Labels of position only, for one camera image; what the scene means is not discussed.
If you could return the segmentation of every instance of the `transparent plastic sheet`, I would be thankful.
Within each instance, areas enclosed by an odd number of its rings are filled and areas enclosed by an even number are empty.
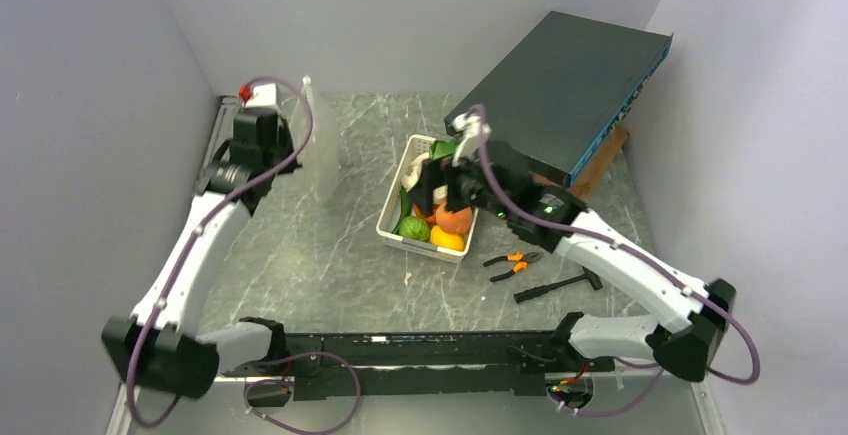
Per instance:
[[[327,104],[320,94],[316,94],[312,80],[307,75],[303,77],[303,96],[312,106],[315,127],[312,130],[312,140],[300,156],[303,164],[302,177],[318,203],[327,203],[339,185],[339,149],[341,147],[341,127],[339,117]],[[303,140],[306,133],[306,113],[300,101],[295,104],[292,117],[289,119],[294,143]]]

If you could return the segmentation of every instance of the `pliers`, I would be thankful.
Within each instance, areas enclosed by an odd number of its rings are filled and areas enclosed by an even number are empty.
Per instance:
[[[503,275],[495,275],[490,278],[490,282],[500,282],[501,280],[506,280],[507,278],[515,275],[516,273],[525,270],[527,268],[528,263],[533,263],[536,260],[542,258],[542,252],[529,252],[529,253],[512,253],[510,255],[504,255],[501,257],[495,257],[487,262],[483,262],[484,267],[488,267],[489,265],[493,265],[498,262],[517,262],[512,270],[504,273]]]

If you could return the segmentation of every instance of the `wooden block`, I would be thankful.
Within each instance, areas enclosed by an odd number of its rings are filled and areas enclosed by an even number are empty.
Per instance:
[[[615,156],[618,155],[619,151],[621,151],[621,147],[624,146],[624,142],[627,141],[628,136],[630,136],[630,134],[627,130],[621,128],[621,126],[615,127],[607,139],[604,140],[604,143],[601,144],[598,151],[595,152],[595,155],[592,156],[592,159],[589,160],[586,168],[580,172],[580,176],[577,177],[577,183],[572,185],[568,191],[581,200],[586,200],[598,182],[601,181],[601,177],[604,176],[604,173],[606,173],[607,169],[612,164]],[[542,183],[545,185],[557,185],[536,173],[533,174],[533,180],[536,183]]]

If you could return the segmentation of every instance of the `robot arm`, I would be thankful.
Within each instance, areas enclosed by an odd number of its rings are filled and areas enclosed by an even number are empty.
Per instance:
[[[429,209],[432,204],[426,197],[432,193],[430,186],[446,184],[448,210],[476,206],[505,218],[520,239],[579,263],[649,312],[645,316],[621,318],[568,314],[557,328],[554,342],[570,356],[656,360],[679,378],[693,382],[703,380],[727,325],[691,295],[697,293],[729,312],[736,296],[735,288],[724,280],[705,284],[667,265],[627,240],[597,212],[567,191],[534,183],[523,156],[506,143],[489,142],[492,171],[509,199],[536,218],[568,225],[575,230],[573,233],[551,230],[511,213],[493,193],[475,157],[478,148],[488,139],[490,128],[479,116],[470,114],[458,116],[453,124],[462,134],[462,140],[451,163],[429,161],[422,171],[425,185],[416,194],[425,199],[413,201]],[[613,242],[599,241],[581,232],[600,233]],[[677,288],[644,260],[623,250],[624,244],[628,245],[628,251],[638,251],[643,258],[672,273],[683,284],[683,289]]]
[[[136,383],[189,398],[206,393],[221,372],[248,361],[287,355],[280,340],[282,325],[269,320],[244,320],[195,338],[203,305],[227,251],[271,189],[273,177],[262,182],[255,179],[294,153],[288,125],[280,115],[277,84],[255,85],[242,99],[243,108],[233,120],[233,138],[202,170],[188,220],[156,281],[129,319],[112,317],[103,328],[101,339],[124,382],[139,339],[144,339],[144,356],[135,367]],[[291,163],[277,174],[296,168],[298,164]],[[234,189],[249,184],[251,188],[241,196],[227,201]],[[219,206],[217,214],[199,228],[201,220]],[[186,255],[183,247],[192,239]],[[181,256],[186,258],[174,277]],[[167,299],[162,295],[166,287]],[[154,310],[158,317],[142,336]]]

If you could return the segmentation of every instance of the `green vegetable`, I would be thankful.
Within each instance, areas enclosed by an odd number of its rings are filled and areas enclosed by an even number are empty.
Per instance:
[[[426,220],[410,215],[401,220],[398,235],[426,242],[430,240],[430,225]]]
[[[430,160],[438,160],[440,158],[453,155],[456,147],[459,146],[459,140],[452,138],[450,141],[436,140],[430,145]]]
[[[409,212],[412,211],[412,201],[409,200],[409,193],[406,192],[405,188],[400,187],[398,197],[400,197],[400,215],[398,215],[398,223],[395,224],[395,229],[392,230],[392,233],[398,233],[398,230],[400,230],[400,222],[403,221],[403,217],[409,215]]]

